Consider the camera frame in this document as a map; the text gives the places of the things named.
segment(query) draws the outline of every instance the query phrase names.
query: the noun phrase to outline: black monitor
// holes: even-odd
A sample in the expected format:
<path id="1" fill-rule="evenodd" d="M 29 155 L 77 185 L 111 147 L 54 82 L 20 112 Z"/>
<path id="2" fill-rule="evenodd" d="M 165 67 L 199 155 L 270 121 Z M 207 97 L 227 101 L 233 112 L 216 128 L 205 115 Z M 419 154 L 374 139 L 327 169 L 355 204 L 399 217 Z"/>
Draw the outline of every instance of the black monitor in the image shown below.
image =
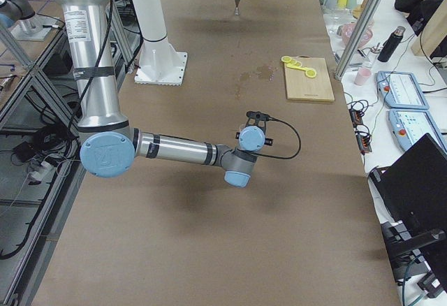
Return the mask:
<path id="1" fill-rule="evenodd" d="M 412 238 L 421 238 L 435 229 L 447 233 L 447 154 L 430 134 L 384 173 L 370 177 L 375 183 L 379 178 L 377 188 L 383 202 L 395 221 L 402 220 Z M 447 291 L 447 240 L 419 250 Z"/>

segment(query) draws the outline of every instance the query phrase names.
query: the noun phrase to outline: person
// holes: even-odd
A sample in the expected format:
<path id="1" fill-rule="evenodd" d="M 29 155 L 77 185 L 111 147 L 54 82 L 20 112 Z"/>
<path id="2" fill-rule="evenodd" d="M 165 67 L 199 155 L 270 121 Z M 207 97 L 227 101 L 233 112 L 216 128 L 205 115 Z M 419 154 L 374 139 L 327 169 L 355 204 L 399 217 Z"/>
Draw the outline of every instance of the person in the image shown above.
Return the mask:
<path id="1" fill-rule="evenodd" d="M 411 25 L 416 35 L 420 34 L 430 18 L 436 12 L 443 0 L 396 0 L 395 9 L 408 13 L 406 20 Z M 447 37 L 430 55 L 433 57 L 445 57 L 447 55 Z"/>

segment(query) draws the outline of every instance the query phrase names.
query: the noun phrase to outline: brown tabletop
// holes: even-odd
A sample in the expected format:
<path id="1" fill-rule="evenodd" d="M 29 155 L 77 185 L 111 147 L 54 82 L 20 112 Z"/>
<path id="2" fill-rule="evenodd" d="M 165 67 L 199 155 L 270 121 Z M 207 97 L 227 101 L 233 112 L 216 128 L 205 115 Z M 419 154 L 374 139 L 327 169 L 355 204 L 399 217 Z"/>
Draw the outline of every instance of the brown tabletop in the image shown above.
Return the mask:
<path id="1" fill-rule="evenodd" d="M 342 86 L 334 103 L 286 99 L 280 57 L 335 67 L 318 0 L 162 0 L 168 37 L 189 62 L 181 87 L 137 85 L 132 125 L 234 146 L 245 112 L 295 126 L 302 151 L 260 158 L 245 189 L 222 169 L 137 159 L 87 176 L 34 299 L 48 305 L 399 305 Z M 290 129 L 268 123 L 292 154 Z"/>

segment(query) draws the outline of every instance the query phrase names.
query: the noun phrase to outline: cutting board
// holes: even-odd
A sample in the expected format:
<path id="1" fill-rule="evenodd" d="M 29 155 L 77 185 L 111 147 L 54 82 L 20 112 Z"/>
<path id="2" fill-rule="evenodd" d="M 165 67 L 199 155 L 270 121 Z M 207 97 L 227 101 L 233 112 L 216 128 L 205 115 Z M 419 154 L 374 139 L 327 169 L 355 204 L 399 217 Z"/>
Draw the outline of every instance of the cutting board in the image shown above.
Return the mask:
<path id="1" fill-rule="evenodd" d="M 287 99 L 306 101 L 334 101 L 334 93 L 330 84 L 328 68 L 324 58 L 293 57 L 302 62 L 303 66 L 316 69 L 316 77 L 308 78 L 304 71 L 287 68 L 284 64 L 286 77 Z"/>

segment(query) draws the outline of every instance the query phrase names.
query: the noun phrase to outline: white table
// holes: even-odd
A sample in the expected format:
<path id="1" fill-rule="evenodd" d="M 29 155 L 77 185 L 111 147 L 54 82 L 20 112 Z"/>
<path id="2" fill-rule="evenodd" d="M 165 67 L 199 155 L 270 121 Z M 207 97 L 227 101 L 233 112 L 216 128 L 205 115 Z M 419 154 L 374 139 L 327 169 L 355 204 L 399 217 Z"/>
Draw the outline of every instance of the white table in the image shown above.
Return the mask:
<path id="1" fill-rule="evenodd" d="M 374 26 L 372 27 L 374 35 L 365 47 L 376 45 L 379 42 L 383 44 L 398 25 L 402 25 L 406 28 L 403 38 L 404 41 L 411 35 L 414 35 L 413 30 L 404 16 L 394 9 L 394 2 L 395 0 L 381 0 L 381 3 L 379 4 L 379 7 L 374 15 Z M 332 50 L 342 50 L 344 49 L 345 45 L 341 37 L 331 32 L 334 29 L 333 21 L 333 17 L 330 15 L 325 15 L 325 22 L 328 29 Z M 349 18 L 341 17 L 339 20 L 339 22 L 345 21 L 349 22 Z M 431 63 L 429 63 L 425 57 L 416 57 L 412 53 L 411 44 L 416 41 L 416 39 L 416 37 L 413 37 L 409 42 L 400 44 L 387 63 L 381 63 L 376 60 L 372 68 L 373 73 L 378 71 L 412 72 L 419 82 L 429 85 L 434 84 L 430 87 L 422 85 L 421 89 L 423 91 L 445 87 L 446 83 L 436 69 L 433 68 L 430 71 L 434 78 L 434 82 L 429 76 L 429 69 L 432 67 Z M 368 100 L 370 104 L 376 102 L 377 94 L 375 80 L 371 78 L 366 85 L 357 86 L 354 84 L 356 73 L 356 71 L 349 69 L 343 75 L 342 84 L 344 91 L 352 95 L 354 100 L 364 99 Z M 441 132 L 446 132 L 447 91 L 425 94 L 425 97 L 430 105 L 430 113 L 432 114 L 439 129 Z M 350 96 L 346 95 L 346 102 L 350 101 Z M 390 166 L 403 154 L 403 151 L 400 149 L 388 123 L 387 110 L 389 108 L 386 105 L 384 107 L 382 106 L 383 98 L 380 96 L 379 101 L 373 107 L 369 108 L 363 117 L 363 122 L 369 127 L 369 129 L 371 131 L 374 129 L 372 153 L 365 155 L 365 172 L 367 174 L 376 166 Z M 386 221 L 393 221 L 374 185 L 370 184 L 369 187 L 374 199 L 377 216 L 381 224 Z M 421 290 L 416 285 L 416 282 L 422 276 L 423 275 L 414 276 L 406 283 L 405 300 L 407 305 L 420 295 Z M 418 303 L 418 305 L 445 306 L 447 305 L 447 293 L 443 292 L 436 299 L 428 299 L 425 297 Z"/>

